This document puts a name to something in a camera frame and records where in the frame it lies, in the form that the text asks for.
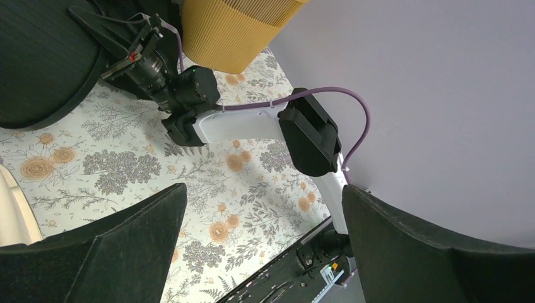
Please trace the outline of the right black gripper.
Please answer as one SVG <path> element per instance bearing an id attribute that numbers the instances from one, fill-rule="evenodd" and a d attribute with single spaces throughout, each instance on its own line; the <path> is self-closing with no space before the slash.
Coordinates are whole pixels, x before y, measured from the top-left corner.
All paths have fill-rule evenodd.
<path id="1" fill-rule="evenodd" d="M 163 38 L 158 15 L 134 15 L 125 21 L 80 6 L 70 6 L 68 12 L 113 55 L 101 75 L 109 85 L 152 100 L 170 114 L 202 113 L 219 101 L 212 69 L 193 65 L 184 66 L 176 76 L 171 72 L 168 61 L 156 48 Z"/>

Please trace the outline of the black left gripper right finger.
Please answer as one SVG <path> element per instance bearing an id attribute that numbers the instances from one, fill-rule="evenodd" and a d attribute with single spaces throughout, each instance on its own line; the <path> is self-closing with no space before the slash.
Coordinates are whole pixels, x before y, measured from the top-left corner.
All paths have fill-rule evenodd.
<path id="1" fill-rule="evenodd" d="M 367 302 L 533 302 L 534 250 L 463 235 L 354 185 L 342 206 Z"/>

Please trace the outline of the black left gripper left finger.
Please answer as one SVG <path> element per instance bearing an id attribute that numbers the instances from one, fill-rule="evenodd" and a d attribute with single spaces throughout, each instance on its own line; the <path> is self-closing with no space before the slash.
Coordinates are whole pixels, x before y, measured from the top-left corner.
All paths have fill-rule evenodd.
<path id="1" fill-rule="evenodd" d="M 159 302 L 187 206 L 183 183 L 30 245 L 1 248 L 2 302 Z"/>

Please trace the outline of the black round bucket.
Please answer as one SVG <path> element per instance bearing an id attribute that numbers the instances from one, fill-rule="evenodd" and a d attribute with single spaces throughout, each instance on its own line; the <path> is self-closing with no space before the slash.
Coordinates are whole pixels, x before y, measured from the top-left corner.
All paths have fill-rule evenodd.
<path id="1" fill-rule="evenodd" d="M 97 83 L 106 54 L 69 8 L 94 1 L 1 1 L 1 127 L 36 130 L 73 111 Z"/>

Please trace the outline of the yellow wastebasket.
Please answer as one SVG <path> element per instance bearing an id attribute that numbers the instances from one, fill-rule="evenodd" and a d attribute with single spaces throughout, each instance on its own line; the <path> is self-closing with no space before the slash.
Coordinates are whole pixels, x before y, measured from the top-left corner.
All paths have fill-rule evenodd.
<path id="1" fill-rule="evenodd" d="M 239 74 L 305 3 L 296 0 L 184 1 L 182 50 L 200 66 Z"/>

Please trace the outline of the cream plastic basket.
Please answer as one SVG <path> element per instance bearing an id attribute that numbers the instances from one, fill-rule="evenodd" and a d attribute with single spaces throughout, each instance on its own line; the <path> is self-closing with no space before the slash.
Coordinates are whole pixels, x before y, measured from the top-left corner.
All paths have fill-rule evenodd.
<path id="1" fill-rule="evenodd" d="M 43 239 L 37 220 L 21 187 L 1 165 L 1 247 L 30 245 Z"/>

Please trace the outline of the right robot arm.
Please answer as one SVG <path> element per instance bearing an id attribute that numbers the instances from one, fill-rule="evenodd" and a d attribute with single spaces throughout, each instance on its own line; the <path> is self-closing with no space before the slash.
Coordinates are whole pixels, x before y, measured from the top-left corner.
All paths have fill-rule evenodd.
<path id="1" fill-rule="evenodd" d="M 128 77 L 167 113 L 162 123 L 175 144 L 203 146 L 230 138 L 282 141 L 294 168 L 313 180 L 331 214 L 334 230 L 320 235 L 320 247 L 331 257 L 353 256 L 342 207 L 348 181 L 338 127 L 315 99 L 315 90 L 294 90 L 270 102 L 219 105 L 211 69 L 185 68 L 182 61 L 172 66 L 157 51 L 162 30 L 177 33 L 158 15 L 138 13 L 118 20 L 79 6 L 68 11 L 111 55 L 102 79 Z"/>

